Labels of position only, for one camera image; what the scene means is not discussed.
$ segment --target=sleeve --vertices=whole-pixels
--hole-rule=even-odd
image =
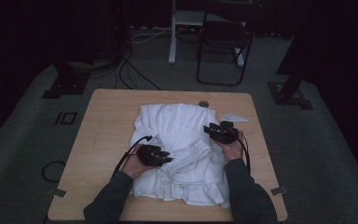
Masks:
[[[86,223],[118,223],[132,185],[132,178],[118,171],[94,201],[83,210]]]
[[[249,175],[243,159],[229,161],[225,170],[234,222],[278,223],[272,200]]]

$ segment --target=white towel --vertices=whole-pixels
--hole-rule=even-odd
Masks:
[[[203,126],[217,123],[215,111],[197,105],[142,105],[131,144],[158,134],[171,162],[143,173],[131,193],[166,201],[229,207],[225,159]]]

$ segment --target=hand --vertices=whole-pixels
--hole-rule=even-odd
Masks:
[[[219,143],[216,141],[215,141],[215,143],[222,148],[223,155],[225,156],[226,161],[242,159],[243,148],[242,148],[242,145],[239,140],[232,142],[230,144],[223,144],[223,143]]]
[[[136,156],[136,151],[141,145],[136,145],[135,149],[131,154],[135,155],[129,155],[127,159],[124,161],[123,166],[121,167],[120,171],[126,173],[129,175],[132,179],[138,178],[141,174],[143,174],[145,171],[151,170],[155,168],[154,166],[145,166]]]

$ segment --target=chair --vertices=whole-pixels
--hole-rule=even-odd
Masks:
[[[202,22],[199,49],[197,53],[197,80],[200,83],[224,86],[237,86],[243,79],[252,46],[254,31],[264,16],[264,8],[251,2],[217,0],[208,3]],[[202,46],[206,44],[212,48],[228,48],[231,52],[207,51]],[[235,61],[246,50],[241,75],[235,83],[222,83],[201,80],[200,64],[202,52],[233,54]]]

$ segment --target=crumpled fabric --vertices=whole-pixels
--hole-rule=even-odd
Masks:
[[[229,207],[226,161],[221,148],[203,131],[209,123],[217,123],[215,111],[198,105],[142,105],[131,145],[158,134],[164,144],[161,149],[171,153],[172,161],[144,172],[134,180],[131,193]]]

